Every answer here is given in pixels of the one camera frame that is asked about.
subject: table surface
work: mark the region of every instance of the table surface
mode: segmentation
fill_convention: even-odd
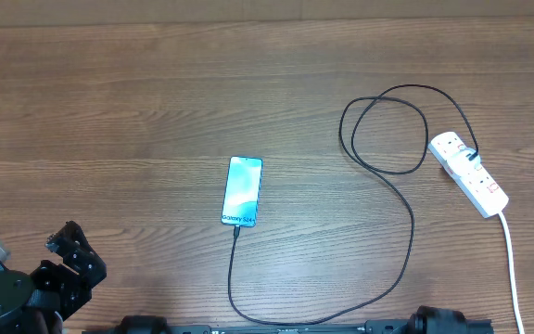
[[[220,223],[229,157],[246,155],[262,157],[264,173],[258,224],[241,232],[235,257],[239,308],[306,320],[370,299],[399,273],[410,221],[342,153],[337,125],[353,98],[406,83],[462,104],[510,196],[520,308],[534,333],[534,18],[1,29],[7,264],[30,272],[58,262],[46,237],[74,220],[108,278],[67,328],[133,314],[247,324],[228,303],[232,228]],[[431,136],[454,130],[471,143],[442,96],[392,95],[424,111]],[[381,103],[356,145],[400,170],[416,164],[424,140],[413,110]],[[515,333],[498,219],[483,219],[431,155],[389,179],[416,219],[407,271],[387,297],[335,322],[405,317],[425,304]]]

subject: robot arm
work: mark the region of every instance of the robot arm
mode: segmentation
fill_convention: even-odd
[[[92,288],[107,276],[106,265],[75,222],[66,222],[46,247],[65,265],[41,261],[27,275],[4,266],[9,252],[0,242],[0,333],[36,333],[35,310],[51,328],[55,313],[69,318],[92,299]]]

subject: socket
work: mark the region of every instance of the socket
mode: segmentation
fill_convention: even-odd
[[[508,196],[481,165],[481,157],[455,132],[437,135],[427,145],[444,170],[452,177],[484,218],[496,215],[508,204]]]

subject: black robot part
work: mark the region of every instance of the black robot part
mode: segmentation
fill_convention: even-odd
[[[41,261],[27,275],[4,266],[8,252],[0,242],[0,333],[37,333],[36,311],[51,328],[56,313],[69,318],[92,299],[92,288],[107,276],[106,265],[75,222],[66,222],[46,247],[65,265]]]
[[[490,320],[467,320],[458,311],[420,306],[409,320],[368,320],[363,325],[303,327],[168,326],[158,316],[125,316],[119,326],[83,334],[493,334]]]

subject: smartphone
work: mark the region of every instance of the smartphone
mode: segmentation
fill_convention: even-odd
[[[263,160],[230,158],[223,196],[222,224],[252,227],[257,223]]]

